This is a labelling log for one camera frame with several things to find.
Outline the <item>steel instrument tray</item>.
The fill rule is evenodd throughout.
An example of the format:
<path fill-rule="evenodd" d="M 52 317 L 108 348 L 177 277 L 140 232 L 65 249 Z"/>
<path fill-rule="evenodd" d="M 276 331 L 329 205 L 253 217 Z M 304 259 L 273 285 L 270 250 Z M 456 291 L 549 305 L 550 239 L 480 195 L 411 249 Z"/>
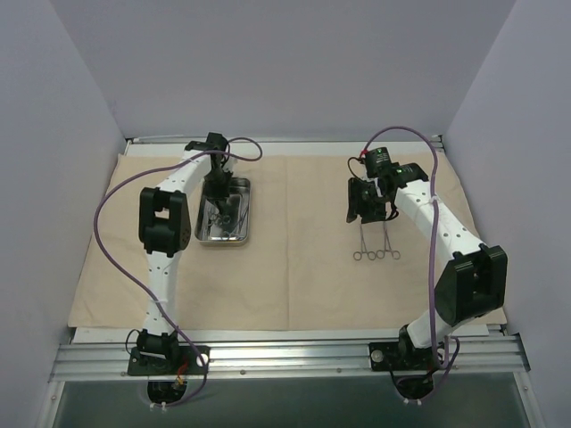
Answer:
<path fill-rule="evenodd" d="M 229 195 L 220 213 L 215 202 L 201 193 L 194 236 L 202 245 L 237 246 L 249 236 L 251 213 L 251 182 L 245 177 L 233 177 Z"/>

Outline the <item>steel forceps with ring handles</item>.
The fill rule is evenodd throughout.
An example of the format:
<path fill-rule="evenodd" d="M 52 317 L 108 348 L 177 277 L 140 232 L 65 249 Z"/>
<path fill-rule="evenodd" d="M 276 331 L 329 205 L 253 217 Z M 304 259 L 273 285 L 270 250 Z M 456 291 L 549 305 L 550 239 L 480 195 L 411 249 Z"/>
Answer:
<path fill-rule="evenodd" d="M 401 258 L 401 253 L 395 250 L 391 244 L 390 236 L 388 233 L 388 226 L 387 223 L 383 223 L 383 247 L 376 251 L 377 259 L 384 259 L 385 257 L 389 256 L 394 260 L 398 260 Z"/>

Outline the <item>beige cloth kit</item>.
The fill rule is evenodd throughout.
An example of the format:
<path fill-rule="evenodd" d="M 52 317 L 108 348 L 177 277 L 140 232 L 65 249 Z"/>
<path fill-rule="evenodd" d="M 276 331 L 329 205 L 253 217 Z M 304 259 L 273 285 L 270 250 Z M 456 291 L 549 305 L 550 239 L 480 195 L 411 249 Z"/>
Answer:
<path fill-rule="evenodd" d="M 136 328 L 144 323 L 145 252 L 137 236 L 138 197 L 160 183 L 167 157 L 120 156 L 118 192 L 99 220 L 72 303 L 72 327 Z M 400 216 L 389 223 L 401 253 L 356 261 L 358 223 L 347 223 L 350 166 L 342 157 L 267 156 L 241 162 L 252 184 L 251 227 L 239 246 L 192 241 L 178 268 L 175 319 L 189 330 L 398 328 L 427 308 L 428 242 Z M 383 225 L 363 226 L 370 251 Z"/>

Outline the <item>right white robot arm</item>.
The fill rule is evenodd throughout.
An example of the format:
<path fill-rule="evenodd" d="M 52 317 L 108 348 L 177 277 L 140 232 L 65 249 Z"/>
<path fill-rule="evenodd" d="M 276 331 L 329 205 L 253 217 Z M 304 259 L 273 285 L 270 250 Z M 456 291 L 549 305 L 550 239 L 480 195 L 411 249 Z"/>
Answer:
<path fill-rule="evenodd" d="M 502 307 L 508 256 L 472 234 L 438 197 L 435 175 L 400 164 L 384 147 L 355 159 L 365 169 L 348 180 L 349 223 L 386 224 L 403 214 L 429 241 L 428 309 L 406 325 L 396 346 L 405 367 L 419 366 L 459 327 Z"/>

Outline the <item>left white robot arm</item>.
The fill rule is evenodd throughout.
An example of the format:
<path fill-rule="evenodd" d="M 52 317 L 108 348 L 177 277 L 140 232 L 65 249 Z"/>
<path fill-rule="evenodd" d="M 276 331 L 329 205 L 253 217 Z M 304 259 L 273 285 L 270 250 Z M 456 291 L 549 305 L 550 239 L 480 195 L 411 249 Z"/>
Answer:
<path fill-rule="evenodd" d="M 209 133 L 205 142 L 186 145 L 182 166 L 155 187 L 139 195 L 138 237 L 144 245 L 153 296 L 149 304 L 137 350 L 160 374 L 169 374 L 179 365 L 180 348 L 173 321 L 178 263 L 192 236 L 188 196 L 199 185 L 226 225 L 229 215 L 229 185 L 233 165 L 228 156 L 228 140 Z"/>

